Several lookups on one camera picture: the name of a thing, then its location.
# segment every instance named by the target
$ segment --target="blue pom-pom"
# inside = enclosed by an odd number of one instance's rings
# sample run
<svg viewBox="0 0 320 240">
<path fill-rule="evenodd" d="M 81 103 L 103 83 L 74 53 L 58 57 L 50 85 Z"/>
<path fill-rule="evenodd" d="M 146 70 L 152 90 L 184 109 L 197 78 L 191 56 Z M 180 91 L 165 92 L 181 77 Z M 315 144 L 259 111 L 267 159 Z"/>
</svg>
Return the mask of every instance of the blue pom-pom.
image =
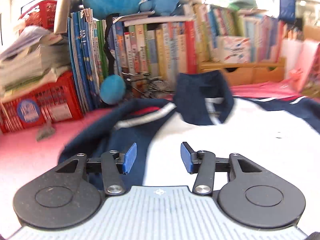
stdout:
<svg viewBox="0 0 320 240">
<path fill-rule="evenodd" d="M 108 105 L 115 105 L 125 94 L 124 80 L 118 75 L 108 76 L 100 86 L 100 97 Z"/>
</svg>

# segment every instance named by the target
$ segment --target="metal screw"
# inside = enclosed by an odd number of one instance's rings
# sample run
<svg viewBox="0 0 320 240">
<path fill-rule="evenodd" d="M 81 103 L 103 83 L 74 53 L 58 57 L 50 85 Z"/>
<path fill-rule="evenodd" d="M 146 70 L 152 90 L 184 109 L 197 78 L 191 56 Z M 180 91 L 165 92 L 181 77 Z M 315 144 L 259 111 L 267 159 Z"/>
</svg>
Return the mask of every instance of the metal screw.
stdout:
<svg viewBox="0 0 320 240">
<path fill-rule="evenodd" d="M 107 191 L 112 194 L 119 194 L 123 191 L 123 188 L 119 185 L 111 185 L 108 187 Z"/>
<path fill-rule="evenodd" d="M 206 193 L 208 193 L 210 190 L 211 190 L 210 187 L 207 186 L 207 185 L 199 185 L 199 186 L 196 186 L 196 188 L 195 188 L 195 191 L 196 191 L 197 193 L 200 193 L 200 194 L 206 194 Z"/>
</svg>

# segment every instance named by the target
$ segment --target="red crate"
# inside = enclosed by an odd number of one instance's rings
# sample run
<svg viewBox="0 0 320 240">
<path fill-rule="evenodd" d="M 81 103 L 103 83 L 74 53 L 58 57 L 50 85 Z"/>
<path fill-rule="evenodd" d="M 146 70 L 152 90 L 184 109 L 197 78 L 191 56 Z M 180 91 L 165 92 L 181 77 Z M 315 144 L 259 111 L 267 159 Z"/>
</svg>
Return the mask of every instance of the red crate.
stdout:
<svg viewBox="0 0 320 240">
<path fill-rule="evenodd" d="M 55 0 L 41 1 L 21 14 L 19 19 L 25 19 L 26 26 L 38 25 L 45 29 L 53 29 L 56 6 Z"/>
<path fill-rule="evenodd" d="M 47 120 L 60 122 L 83 118 L 72 72 L 67 71 L 57 82 L 48 83 L 20 98 L 1 104 L 0 117 L 3 133 L 42 125 Z"/>
</svg>

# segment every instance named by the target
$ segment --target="green book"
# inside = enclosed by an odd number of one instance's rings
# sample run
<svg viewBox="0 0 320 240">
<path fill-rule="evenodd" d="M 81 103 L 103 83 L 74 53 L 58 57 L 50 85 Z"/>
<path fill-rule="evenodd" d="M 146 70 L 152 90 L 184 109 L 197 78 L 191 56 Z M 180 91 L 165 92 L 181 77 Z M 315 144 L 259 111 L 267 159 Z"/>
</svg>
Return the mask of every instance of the green book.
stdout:
<svg viewBox="0 0 320 240">
<path fill-rule="evenodd" d="M 148 65 L 148 71 L 151 73 L 151 61 L 150 61 L 150 50 L 148 48 L 148 24 L 144 25 L 144 38 L 145 38 L 145 44 L 146 44 L 146 55 L 147 55 L 147 65 Z"/>
<path fill-rule="evenodd" d="M 106 54 L 103 51 L 103 46 L 105 41 L 104 41 L 102 21 L 97 22 L 97 28 L 98 28 L 99 52 L 101 57 L 101 68 L 102 68 L 103 78 L 106 78 L 108 76 L 108 68 L 107 68 Z"/>
</svg>

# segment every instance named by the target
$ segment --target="striped gray panel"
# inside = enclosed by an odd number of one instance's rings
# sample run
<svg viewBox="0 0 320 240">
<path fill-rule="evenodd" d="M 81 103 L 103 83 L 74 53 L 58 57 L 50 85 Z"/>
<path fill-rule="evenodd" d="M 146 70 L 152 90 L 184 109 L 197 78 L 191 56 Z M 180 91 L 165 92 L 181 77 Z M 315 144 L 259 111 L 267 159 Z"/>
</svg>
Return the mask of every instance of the striped gray panel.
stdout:
<svg viewBox="0 0 320 240">
<path fill-rule="evenodd" d="M 137 187 L 108 198 L 89 221 L 61 231 L 23 227 L 10 240 L 302 240 L 296 227 L 276 231 L 243 227 L 210 197 L 188 187 Z"/>
</svg>

